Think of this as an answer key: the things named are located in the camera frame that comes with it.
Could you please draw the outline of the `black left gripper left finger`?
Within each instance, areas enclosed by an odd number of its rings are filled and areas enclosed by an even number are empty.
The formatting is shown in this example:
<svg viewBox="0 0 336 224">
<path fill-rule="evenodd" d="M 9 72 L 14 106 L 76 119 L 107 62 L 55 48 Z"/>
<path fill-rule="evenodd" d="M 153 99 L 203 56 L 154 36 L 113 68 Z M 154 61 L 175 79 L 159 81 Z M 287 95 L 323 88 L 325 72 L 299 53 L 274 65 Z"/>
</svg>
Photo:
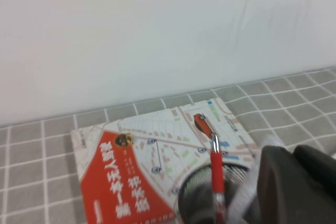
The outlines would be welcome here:
<svg viewBox="0 0 336 224">
<path fill-rule="evenodd" d="M 262 223 L 335 223 L 335 200 L 284 147 L 262 149 L 257 198 Z"/>
</svg>

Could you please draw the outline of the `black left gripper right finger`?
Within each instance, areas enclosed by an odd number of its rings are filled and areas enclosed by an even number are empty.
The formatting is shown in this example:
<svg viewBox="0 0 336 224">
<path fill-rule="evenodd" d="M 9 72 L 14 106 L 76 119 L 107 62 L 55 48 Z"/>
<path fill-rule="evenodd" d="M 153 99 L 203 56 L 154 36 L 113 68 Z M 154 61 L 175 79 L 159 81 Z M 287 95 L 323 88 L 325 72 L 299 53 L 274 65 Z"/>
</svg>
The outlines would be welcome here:
<svg viewBox="0 0 336 224">
<path fill-rule="evenodd" d="M 308 145 L 298 145 L 293 155 L 326 194 L 335 200 L 335 159 Z"/>
</svg>

